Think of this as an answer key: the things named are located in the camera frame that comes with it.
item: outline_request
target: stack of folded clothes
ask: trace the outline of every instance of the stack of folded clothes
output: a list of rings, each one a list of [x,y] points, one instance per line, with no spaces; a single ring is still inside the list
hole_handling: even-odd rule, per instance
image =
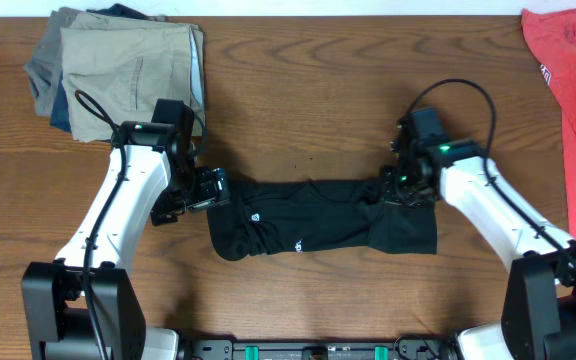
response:
[[[157,99],[182,100],[205,122],[203,33],[123,5],[53,12],[24,66],[37,115],[79,141],[107,140],[110,128],[77,106],[75,90],[99,102],[118,124],[150,121]],[[193,135],[201,135],[195,124]]]

